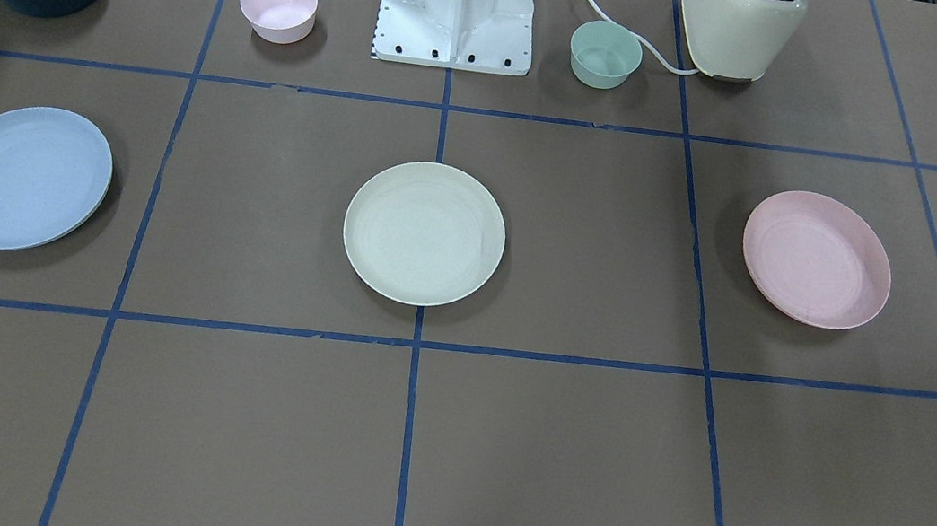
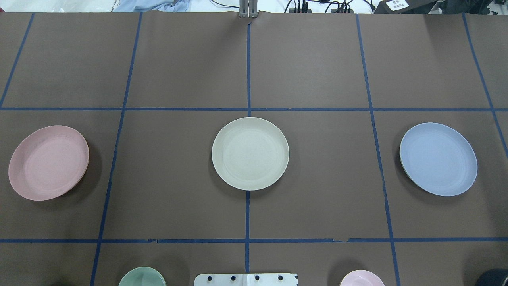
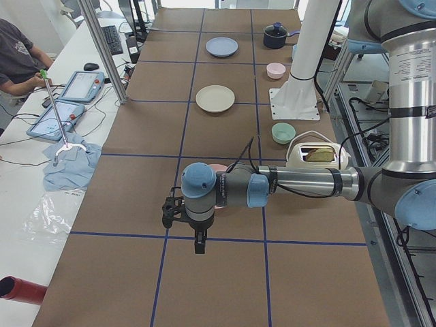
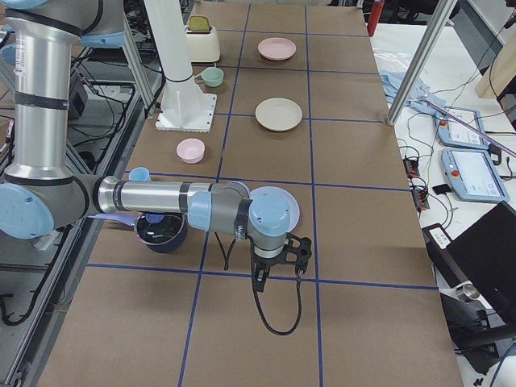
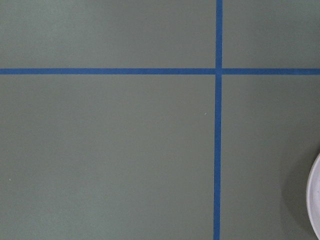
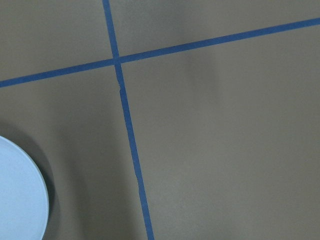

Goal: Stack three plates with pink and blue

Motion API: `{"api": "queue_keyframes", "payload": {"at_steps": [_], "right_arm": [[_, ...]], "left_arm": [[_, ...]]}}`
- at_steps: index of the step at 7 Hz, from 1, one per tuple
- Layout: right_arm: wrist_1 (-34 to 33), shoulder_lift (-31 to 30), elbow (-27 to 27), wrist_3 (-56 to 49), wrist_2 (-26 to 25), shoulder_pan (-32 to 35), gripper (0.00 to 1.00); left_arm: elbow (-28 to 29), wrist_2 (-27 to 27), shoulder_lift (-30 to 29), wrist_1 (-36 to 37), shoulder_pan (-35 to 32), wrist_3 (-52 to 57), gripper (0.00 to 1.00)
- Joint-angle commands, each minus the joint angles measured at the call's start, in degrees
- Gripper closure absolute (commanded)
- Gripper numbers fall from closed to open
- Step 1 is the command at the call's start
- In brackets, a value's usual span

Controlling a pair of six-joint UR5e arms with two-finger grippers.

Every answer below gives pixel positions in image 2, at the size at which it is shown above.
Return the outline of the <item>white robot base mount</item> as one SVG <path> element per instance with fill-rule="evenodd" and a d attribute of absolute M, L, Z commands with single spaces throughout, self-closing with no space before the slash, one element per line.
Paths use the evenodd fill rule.
<path fill-rule="evenodd" d="M 200 274 L 194 286 L 298 286 L 298 275 L 292 273 Z"/>

